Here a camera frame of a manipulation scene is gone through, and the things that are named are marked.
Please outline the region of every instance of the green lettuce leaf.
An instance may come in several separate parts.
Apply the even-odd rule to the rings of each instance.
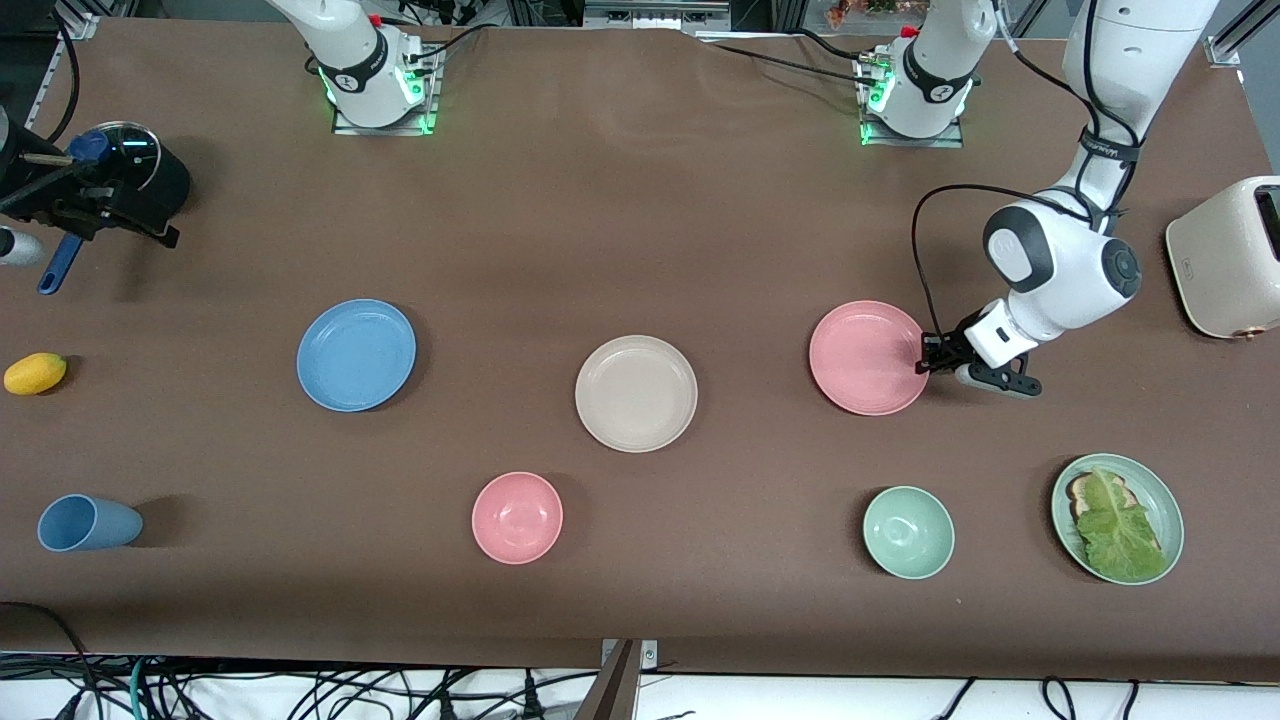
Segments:
[[[1147,509],[1125,507],[1125,493],[1115,473],[1094,470],[1084,480],[1089,509],[1075,528],[1084,538],[1089,566],[1114,580],[1139,583],[1165,570],[1165,553],[1156,547],[1156,532],[1147,521]]]

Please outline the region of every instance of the green plate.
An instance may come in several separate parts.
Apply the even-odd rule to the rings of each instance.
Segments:
[[[899,486],[876,496],[863,518],[863,541],[881,568],[908,580],[936,575],[956,546],[951,515],[920,488]]]
[[[1085,561],[1084,539],[1080,537],[1079,530],[1075,529],[1075,518],[1071,516],[1071,497],[1066,493],[1066,486],[1071,484],[1071,480],[1075,478],[1087,475],[1093,470],[1110,470],[1124,478],[1125,486],[1133,491],[1138,502],[1147,509],[1147,520],[1151,523],[1151,529],[1156,532],[1156,539],[1160,541],[1160,547],[1164,550],[1165,561],[1167,562],[1161,574],[1140,583],[1116,580],[1098,573]],[[1062,547],[1080,564],[1080,568],[1108,583],[1119,585],[1146,585],[1147,583],[1155,583],[1167,575],[1183,555],[1183,514],[1178,509],[1174,493],[1169,492],[1169,487],[1155,473],[1147,469],[1146,465],[1120,455],[1106,452],[1085,455],[1068,465],[1062,470],[1062,474],[1057,477],[1057,482],[1053,483],[1050,511],[1053,516],[1053,529],[1057,530],[1057,538],[1062,541]]]

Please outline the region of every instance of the white toaster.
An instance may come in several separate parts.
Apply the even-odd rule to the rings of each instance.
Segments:
[[[1240,181],[1169,224],[1169,263],[1202,333],[1249,338],[1280,325],[1280,176]]]

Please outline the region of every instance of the yellow lemon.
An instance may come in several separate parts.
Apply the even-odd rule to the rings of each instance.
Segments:
[[[61,382],[67,360],[52,352],[37,352],[18,360],[4,372],[4,388],[14,395],[37,395]]]

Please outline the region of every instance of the bread slice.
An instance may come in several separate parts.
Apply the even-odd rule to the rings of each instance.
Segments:
[[[1084,500],[1084,480],[1092,477],[1092,474],[1080,475],[1066,486],[1066,495],[1071,498],[1071,516],[1076,520],[1079,520],[1080,515],[1088,512],[1089,510],[1089,503]],[[1116,475],[1115,478],[1115,483],[1120,486],[1120,492],[1124,495],[1124,506],[1133,507],[1134,505],[1138,505],[1138,496],[1133,495],[1133,491],[1125,484],[1124,478],[1120,475]],[[1153,544],[1156,550],[1160,550],[1158,539],[1152,538],[1151,544]]]

